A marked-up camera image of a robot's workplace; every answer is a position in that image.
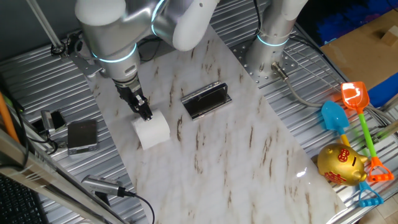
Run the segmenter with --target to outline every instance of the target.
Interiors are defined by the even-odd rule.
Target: blue plastic shovel
[[[371,192],[373,192],[376,195],[376,198],[369,198],[369,199],[361,200],[361,194],[365,190],[370,190]],[[361,206],[361,207],[367,207],[367,206],[373,206],[373,205],[381,205],[384,203],[384,200],[383,200],[383,198],[380,197],[380,195],[377,192],[372,190],[372,188],[368,185],[368,183],[366,183],[366,181],[364,181],[364,182],[359,183],[359,201],[358,201],[358,203],[359,203],[359,206]]]
[[[341,140],[346,146],[350,146],[344,128],[349,126],[349,121],[344,109],[333,101],[327,101],[322,106],[322,116],[328,130],[338,131]]]

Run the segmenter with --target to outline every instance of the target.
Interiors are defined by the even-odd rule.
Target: gold pig figurine
[[[349,146],[329,144],[318,155],[318,171],[336,184],[355,186],[366,180],[364,163],[367,160]]]

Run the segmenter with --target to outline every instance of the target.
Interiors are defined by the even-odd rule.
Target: orange plastic shovel
[[[363,82],[343,83],[341,84],[341,93],[343,95],[344,104],[349,109],[356,110],[359,116],[366,144],[368,145],[369,152],[372,156],[372,164],[371,170],[369,171],[368,181],[378,182],[394,180],[394,174],[392,174],[391,171],[382,164],[376,154],[372,137],[369,132],[368,125],[366,124],[365,116],[363,115],[363,109],[369,104],[369,95],[368,91],[366,91],[365,84]],[[387,174],[372,175],[372,170],[376,167],[382,167],[387,171]]]

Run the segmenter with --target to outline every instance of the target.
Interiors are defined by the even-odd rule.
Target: marble board
[[[193,50],[141,65],[139,78],[170,126],[170,140],[145,151],[112,80],[89,83],[155,223],[319,224],[346,208],[211,27]],[[181,97],[218,80],[233,101],[192,121]]]

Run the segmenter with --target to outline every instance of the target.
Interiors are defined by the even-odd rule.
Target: metal grating
[[[249,42],[244,42],[230,47],[230,49],[233,52],[239,52],[240,54],[235,53],[238,57],[238,55],[242,55],[242,51],[244,53],[249,45]],[[289,40],[284,53],[298,65],[287,74],[296,92],[301,97],[314,103],[341,98],[340,83],[344,82],[345,79],[339,76],[316,51],[306,45]],[[336,132],[325,129],[320,108],[311,108],[299,103],[280,78],[266,84],[259,83],[259,88],[308,156],[317,155],[323,146],[339,140],[340,137]],[[346,133],[352,148],[360,154],[370,156],[366,149],[358,116],[347,108],[345,110],[349,114],[350,127],[346,130]],[[389,111],[395,119],[398,119],[398,106]],[[371,134],[376,134],[381,130],[380,124],[370,114],[365,112],[365,117]],[[384,165],[390,168],[394,175],[398,175],[397,139],[391,136],[375,144],[375,148]],[[353,223],[374,208],[358,207],[356,201],[358,201],[359,192],[356,191],[355,187],[345,187],[333,183],[331,183],[331,186],[348,207],[347,210],[335,217],[332,223]],[[398,180],[379,182],[370,184],[370,186],[386,200],[398,191]],[[363,197],[373,196],[368,194],[369,192],[364,192]]]
[[[257,1],[260,11],[270,4],[269,0]],[[220,1],[210,25],[228,47],[252,39],[258,25],[253,0]]]
[[[52,158],[81,181],[93,174],[117,179],[134,191],[133,184],[113,143],[108,128],[83,74],[69,59],[51,56],[50,47],[42,47],[0,63],[0,72],[13,96],[25,107],[29,122],[40,119],[40,110],[59,110],[68,123],[95,119],[98,127],[96,152],[68,156],[59,149]],[[53,139],[66,141],[67,129],[57,132]],[[60,204],[40,196],[50,223],[76,223],[83,218]],[[112,209],[127,221],[147,223],[138,199],[109,197]]]

